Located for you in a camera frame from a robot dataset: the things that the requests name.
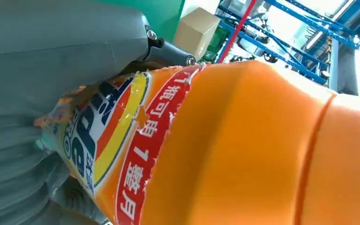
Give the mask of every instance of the metal screw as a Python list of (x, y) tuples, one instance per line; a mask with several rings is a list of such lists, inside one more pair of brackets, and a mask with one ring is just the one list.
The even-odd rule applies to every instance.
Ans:
[(157, 35), (152, 30), (147, 31), (147, 37), (154, 40), (154, 41), (157, 39)]
[(187, 65), (193, 66), (195, 64), (196, 64), (196, 59), (194, 58), (194, 56), (191, 56), (187, 59)]

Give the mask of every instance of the orange plastic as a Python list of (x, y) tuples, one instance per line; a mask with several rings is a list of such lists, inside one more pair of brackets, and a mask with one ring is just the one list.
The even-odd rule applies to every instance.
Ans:
[[(179, 71), (151, 72), (140, 128)], [(189, 83), (145, 182), (140, 224), (360, 224), (359, 97), (257, 61), (209, 65)], [(91, 195), (121, 225), (116, 195), (136, 125)]]

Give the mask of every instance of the machine part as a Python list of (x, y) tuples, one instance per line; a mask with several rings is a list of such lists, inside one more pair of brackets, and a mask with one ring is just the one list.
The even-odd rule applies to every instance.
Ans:
[(278, 58), (271, 55), (270, 53), (268, 52), (264, 52), (263, 53), (263, 56), (264, 56), (264, 60), (266, 60), (267, 62), (270, 62), (270, 63), (276, 63), (278, 62)]
[(195, 65), (195, 64), (196, 64), (195, 57), (189, 57), (189, 58), (187, 59), (187, 65), (188, 65), (188, 66), (193, 66), (193, 65)]
[(193, 55), (179, 49), (163, 39), (149, 39), (150, 49), (148, 55), (140, 62), (141, 67), (163, 68), (167, 66), (189, 66), (196, 63)]
[(147, 36), (148, 38), (152, 39), (152, 40), (156, 40), (158, 39), (157, 35), (155, 34), (155, 32), (153, 32), (152, 30), (148, 30), (147, 31)]

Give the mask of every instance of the bottle label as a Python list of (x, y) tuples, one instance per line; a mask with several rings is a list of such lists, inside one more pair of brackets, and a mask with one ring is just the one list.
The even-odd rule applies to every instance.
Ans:
[(53, 148), (111, 221), (140, 223), (151, 171), (201, 68), (173, 67), (87, 87), (73, 101), (68, 122), (45, 128), (43, 137), (54, 137)]

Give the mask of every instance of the metal rack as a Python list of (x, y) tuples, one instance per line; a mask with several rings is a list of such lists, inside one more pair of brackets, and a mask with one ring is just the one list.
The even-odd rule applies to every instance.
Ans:
[[(344, 45), (353, 48), (353, 49), (359, 49), (360, 48), (360, 41), (356, 41), (355, 37), (360, 37), (360, 26), (356, 28), (355, 30), (352, 30), (334, 20), (331, 18), (321, 15), (312, 9), (300, 4), (296, 0), (285, 0), (286, 2), (302, 9), (306, 14), (308, 15), (301, 15), (297, 13), (296, 11), (290, 9), (289, 7), (281, 4), (277, 0), (265, 0), (267, 3), (271, 4), (274, 7), (277, 7), (278, 9), (281, 9), (282, 11), (290, 14), (291, 16), (301, 20), (302, 22), (308, 24), (312, 28), (316, 29), (317, 31), (322, 32), (323, 34), (331, 37), (332, 44), (331, 44), (331, 51), (330, 51), (330, 61), (331, 63), (324, 62), (320, 59), (314, 58), (311, 54), (308, 54), (301, 49), (295, 48), (291, 46), (290, 44), (286, 43), (285, 41), (281, 40), (280, 38), (276, 37), (274, 34), (268, 32), (267, 30), (257, 26), (256, 24), (252, 23), (247, 19), (250, 9), (254, 6), (255, 0), (252, 0), (249, 4), (249, 7), (246, 11), (246, 13), (243, 16), (240, 16), (236, 14), (235, 12), (223, 7), (219, 6), (218, 9), (226, 12), (231, 17), (225, 17), (217, 15), (218, 17), (222, 18), (222, 21), (220, 22), (219, 26), (229, 30), (231, 38), (229, 38), (229, 41), (225, 44), (224, 50), (221, 52), (217, 62), (223, 62), (225, 56), (228, 54), (231, 46), (234, 43), (234, 40), (236, 37), (243, 38), (247, 40), (248, 42), (256, 45), (257, 47), (263, 49), (265, 52), (271, 54), (274, 57), (277, 57), (278, 59), (286, 62), (287, 64), (297, 68), (299, 72), (304, 75), (305, 77), (320, 83), (324, 84), (326, 82), (325, 79), (320, 77), (320, 71), (327, 70), (330, 74), (330, 78), (332, 81), (330, 81), (330, 85), (334, 86), (334, 81), (337, 81), (337, 61), (338, 61), (338, 43), (343, 43)], [(231, 25), (227, 24), (225, 20), (228, 21), (236, 21), (239, 22), (238, 26), (234, 29)], [(245, 33), (243, 33), (241, 30), (242, 25), (250, 26), (266, 36), (270, 37), (279, 47), (282, 49), (286, 55), (289, 55), (289, 59), (282, 56), (281, 54), (277, 53), (276, 51), (269, 49), (266, 45), (262, 44), (261, 42), (253, 39), (252, 37), (249, 37)], [(303, 60), (300, 61), (296, 57), (294, 57), (292, 54), (289, 53), (289, 50), (292, 50), (296, 52), (297, 54), (301, 55)], [(305, 63), (305, 60), (309, 60), (314, 63), (314, 67), (312, 69), (309, 69)]]

